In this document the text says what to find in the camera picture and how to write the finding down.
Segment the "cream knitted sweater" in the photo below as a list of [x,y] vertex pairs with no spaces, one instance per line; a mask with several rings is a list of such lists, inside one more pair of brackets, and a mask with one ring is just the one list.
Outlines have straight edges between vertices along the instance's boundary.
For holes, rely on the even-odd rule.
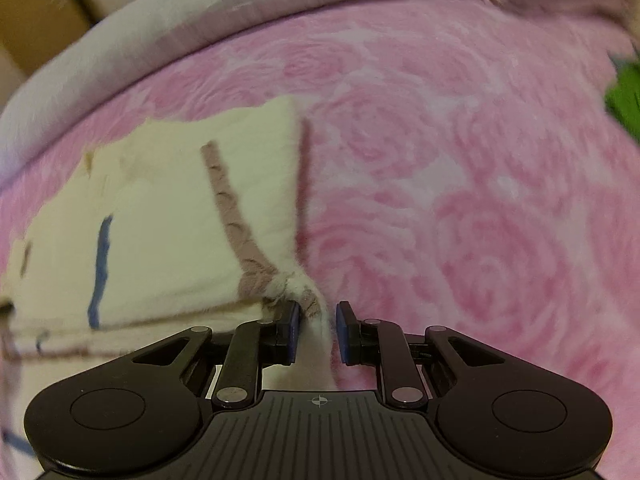
[[304,124],[279,96],[195,122],[149,120],[81,159],[14,240],[1,274],[1,435],[29,455],[30,400],[191,325],[218,332],[302,307],[273,389],[334,386],[326,302],[296,257]]

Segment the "pink rose bed blanket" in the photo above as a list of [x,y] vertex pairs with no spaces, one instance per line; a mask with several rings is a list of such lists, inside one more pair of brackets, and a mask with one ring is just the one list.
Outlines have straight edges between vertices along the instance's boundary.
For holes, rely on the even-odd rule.
[[480,0],[360,0],[215,44],[105,103],[1,196],[17,238],[82,148],[292,94],[298,253],[327,300],[447,324],[639,399],[639,151],[605,113],[626,32]]

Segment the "grey striped duvet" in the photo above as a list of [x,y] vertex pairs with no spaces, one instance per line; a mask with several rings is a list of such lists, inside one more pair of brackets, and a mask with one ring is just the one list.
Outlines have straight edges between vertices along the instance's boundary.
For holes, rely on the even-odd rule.
[[21,85],[1,114],[1,180],[130,84],[277,18],[345,0],[134,0]]

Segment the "green knitted sweater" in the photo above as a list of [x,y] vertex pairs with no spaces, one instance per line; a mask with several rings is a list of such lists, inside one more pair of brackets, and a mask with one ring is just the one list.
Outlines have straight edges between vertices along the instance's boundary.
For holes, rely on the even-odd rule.
[[604,95],[608,114],[614,117],[636,142],[639,142],[640,136],[639,88],[639,63],[626,62],[616,67],[616,79]]

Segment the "brown wooden door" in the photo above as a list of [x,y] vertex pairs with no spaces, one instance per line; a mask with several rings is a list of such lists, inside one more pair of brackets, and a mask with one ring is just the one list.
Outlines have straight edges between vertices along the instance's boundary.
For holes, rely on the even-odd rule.
[[1,0],[1,43],[31,75],[91,28],[79,0]]

